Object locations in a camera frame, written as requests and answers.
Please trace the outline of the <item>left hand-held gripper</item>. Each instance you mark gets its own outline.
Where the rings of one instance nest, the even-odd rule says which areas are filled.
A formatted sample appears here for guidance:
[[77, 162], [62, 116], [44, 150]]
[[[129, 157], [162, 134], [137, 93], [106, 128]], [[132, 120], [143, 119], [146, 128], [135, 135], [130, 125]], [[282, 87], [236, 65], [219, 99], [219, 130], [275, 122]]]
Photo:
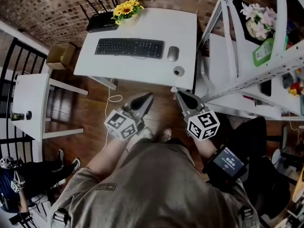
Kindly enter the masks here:
[[125, 105], [109, 114], [104, 125], [112, 136], [122, 141], [139, 135], [145, 126], [143, 117], [149, 112], [153, 101], [152, 92], [133, 95]]

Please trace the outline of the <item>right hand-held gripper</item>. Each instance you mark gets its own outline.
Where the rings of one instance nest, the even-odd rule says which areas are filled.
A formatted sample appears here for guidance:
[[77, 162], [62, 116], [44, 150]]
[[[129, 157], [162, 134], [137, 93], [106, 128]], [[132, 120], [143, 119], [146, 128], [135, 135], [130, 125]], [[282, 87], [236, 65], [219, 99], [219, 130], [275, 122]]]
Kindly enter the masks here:
[[[187, 91], [178, 91], [176, 98], [184, 116], [189, 116], [193, 110], [201, 110], [205, 107], [198, 96]], [[220, 122], [214, 111], [202, 111], [188, 119], [187, 132], [197, 141], [203, 141], [215, 136], [219, 126]]]

